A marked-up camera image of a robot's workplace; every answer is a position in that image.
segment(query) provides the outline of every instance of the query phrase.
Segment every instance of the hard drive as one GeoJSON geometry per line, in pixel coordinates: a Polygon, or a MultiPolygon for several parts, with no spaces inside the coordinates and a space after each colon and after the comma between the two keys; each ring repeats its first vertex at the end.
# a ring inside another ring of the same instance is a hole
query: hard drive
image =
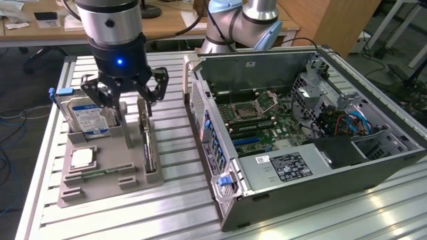
{"type": "Polygon", "coordinates": [[[55,99],[72,133],[83,132],[87,139],[111,135],[109,128],[119,125],[113,109],[97,107],[80,89],[59,89],[55,99]]]}

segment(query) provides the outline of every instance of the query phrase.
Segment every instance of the chair wheel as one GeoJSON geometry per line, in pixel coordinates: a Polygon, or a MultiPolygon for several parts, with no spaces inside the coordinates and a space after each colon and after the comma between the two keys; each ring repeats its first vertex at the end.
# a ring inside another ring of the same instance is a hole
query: chair wheel
{"type": "Polygon", "coordinates": [[[17,49],[19,49],[19,52],[21,54],[27,54],[28,53],[28,47],[19,47],[17,49]]]}
{"type": "Polygon", "coordinates": [[[32,68],[24,68],[23,71],[24,71],[24,74],[27,75],[35,74],[35,70],[32,68]]]}

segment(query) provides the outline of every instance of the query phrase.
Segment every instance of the silver robot arm segment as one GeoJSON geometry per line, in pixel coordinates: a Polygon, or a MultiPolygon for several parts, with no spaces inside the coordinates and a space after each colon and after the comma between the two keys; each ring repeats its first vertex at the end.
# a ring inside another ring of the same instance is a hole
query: silver robot arm segment
{"type": "Polygon", "coordinates": [[[136,90],[151,115],[151,105],[164,98],[169,77],[164,67],[151,69],[147,63],[139,0],[75,0],[75,4],[99,69],[97,78],[83,79],[81,89],[99,107],[113,109],[120,93],[136,90]],[[157,83],[155,90],[147,87],[151,77],[157,83]],[[99,91],[97,83],[109,88],[109,95],[99,91]]]}
{"type": "Polygon", "coordinates": [[[281,30],[276,0],[248,0],[244,5],[241,0],[211,0],[208,11],[201,54],[229,52],[225,41],[232,48],[235,42],[255,50],[267,50],[272,46],[281,30]]]}

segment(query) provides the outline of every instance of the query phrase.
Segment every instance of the motherboard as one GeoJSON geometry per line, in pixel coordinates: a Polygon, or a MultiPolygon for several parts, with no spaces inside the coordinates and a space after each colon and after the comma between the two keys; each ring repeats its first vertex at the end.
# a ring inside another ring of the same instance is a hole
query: motherboard
{"type": "Polygon", "coordinates": [[[289,102],[277,97],[275,89],[237,96],[227,93],[216,99],[239,157],[300,146],[307,141],[289,102]]]}

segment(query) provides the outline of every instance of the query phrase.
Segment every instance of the wooden cabinet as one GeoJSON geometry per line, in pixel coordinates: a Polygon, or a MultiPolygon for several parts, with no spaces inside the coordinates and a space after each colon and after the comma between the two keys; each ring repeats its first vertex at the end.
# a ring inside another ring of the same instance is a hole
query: wooden cabinet
{"type": "MultiPolygon", "coordinates": [[[[382,0],[277,0],[293,22],[300,26],[296,37],[328,45],[345,57],[356,44],[382,0]]],[[[293,46],[307,46],[305,40],[293,46]]]]}

